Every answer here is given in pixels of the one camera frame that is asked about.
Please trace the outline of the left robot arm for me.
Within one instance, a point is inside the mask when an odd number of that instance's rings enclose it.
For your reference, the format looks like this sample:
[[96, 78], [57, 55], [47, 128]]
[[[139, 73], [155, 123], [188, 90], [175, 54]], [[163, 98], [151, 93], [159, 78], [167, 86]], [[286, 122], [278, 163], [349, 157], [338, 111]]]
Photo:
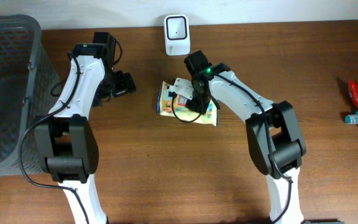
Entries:
[[108, 223], [95, 173], [99, 149], [89, 123], [92, 108], [136, 91], [130, 73], [115, 71], [122, 47], [108, 32], [95, 32], [91, 43], [76, 44], [71, 69], [57, 102], [38, 117], [34, 137], [42, 170], [54, 188], [64, 191], [76, 223]]

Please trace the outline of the beige wet wipes pack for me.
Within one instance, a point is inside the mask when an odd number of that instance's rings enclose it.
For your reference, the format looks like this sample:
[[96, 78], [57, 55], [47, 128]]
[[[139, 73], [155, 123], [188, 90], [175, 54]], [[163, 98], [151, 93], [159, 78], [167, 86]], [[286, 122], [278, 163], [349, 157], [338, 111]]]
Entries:
[[[169, 116], [169, 117], [175, 117], [175, 111], [173, 109], [173, 103], [172, 103], [172, 112], [169, 113], [168, 109], [168, 84], [167, 82], [163, 81], [159, 94], [158, 94], [158, 102], [157, 102], [157, 114], [162, 116]], [[192, 121], [195, 118], [197, 120], [194, 120], [194, 123], [199, 124], [211, 124], [213, 126], [218, 125], [218, 109], [216, 105], [213, 103], [213, 114], [187, 114], [187, 113], [179, 113], [176, 114], [176, 116], [183, 121]]]

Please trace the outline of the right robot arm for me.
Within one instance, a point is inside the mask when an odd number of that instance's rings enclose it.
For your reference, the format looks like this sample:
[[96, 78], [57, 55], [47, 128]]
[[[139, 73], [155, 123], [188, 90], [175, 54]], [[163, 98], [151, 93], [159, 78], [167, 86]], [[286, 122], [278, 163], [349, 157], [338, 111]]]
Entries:
[[193, 92], [186, 107], [203, 115], [209, 102], [225, 104], [246, 125], [249, 154], [266, 177], [272, 223], [303, 223], [298, 176], [306, 154], [294, 107], [275, 103], [243, 84], [224, 63], [212, 65], [202, 51], [189, 54], [184, 63]]

